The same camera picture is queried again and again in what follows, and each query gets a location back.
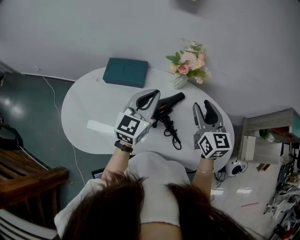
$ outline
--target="black wristband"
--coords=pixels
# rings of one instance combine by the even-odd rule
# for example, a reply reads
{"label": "black wristband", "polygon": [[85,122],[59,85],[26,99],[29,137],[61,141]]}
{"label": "black wristband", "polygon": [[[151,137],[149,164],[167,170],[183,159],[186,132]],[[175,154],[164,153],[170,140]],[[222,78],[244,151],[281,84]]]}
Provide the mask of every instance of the black wristband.
{"label": "black wristband", "polygon": [[133,149],[130,148],[130,147],[127,147],[123,144],[120,143],[120,140],[116,141],[114,143],[114,146],[117,147],[117,148],[120,148],[122,151],[125,151],[125,152],[129,152],[129,153],[132,153]]}

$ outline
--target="concrete floor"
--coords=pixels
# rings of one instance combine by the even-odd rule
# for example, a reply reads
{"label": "concrete floor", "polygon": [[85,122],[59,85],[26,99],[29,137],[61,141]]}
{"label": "concrete floor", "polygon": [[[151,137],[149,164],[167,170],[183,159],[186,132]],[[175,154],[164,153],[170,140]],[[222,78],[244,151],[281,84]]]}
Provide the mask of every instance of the concrete floor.
{"label": "concrete floor", "polygon": [[[61,111],[73,82],[47,80],[56,92],[56,105]],[[82,189],[83,181],[54,106],[51,88],[40,76],[5,73],[4,85],[0,88],[0,113],[5,122],[19,132],[24,147],[32,155],[52,168],[63,166],[70,170],[71,183],[61,188],[60,203],[65,207]],[[92,178],[92,171],[105,167],[111,156],[75,150],[85,182]]]}

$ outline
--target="white wall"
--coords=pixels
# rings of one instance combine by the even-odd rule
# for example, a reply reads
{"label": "white wall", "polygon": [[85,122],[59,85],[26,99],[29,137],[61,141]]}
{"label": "white wall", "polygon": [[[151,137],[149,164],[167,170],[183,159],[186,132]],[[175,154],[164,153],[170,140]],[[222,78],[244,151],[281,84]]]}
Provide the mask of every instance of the white wall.
{"label": "white wall", "polygon": [[18,71],[78,79],[109,57],[146,60],[207,48],[201,86],[233,120],[288,107],[300,113],[297,0],[3,0],[0,59]]}

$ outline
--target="dark green box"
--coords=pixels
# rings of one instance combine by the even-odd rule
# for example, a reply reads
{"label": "dark green box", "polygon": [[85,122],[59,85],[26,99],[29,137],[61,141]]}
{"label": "dark green box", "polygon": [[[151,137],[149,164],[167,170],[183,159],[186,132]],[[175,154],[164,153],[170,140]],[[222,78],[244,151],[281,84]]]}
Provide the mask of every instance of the dark green box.
{"label": "dark green box", "polygon": [[143,88],[148,62],[121,58],[110,58],[103,80],[106,83]]}

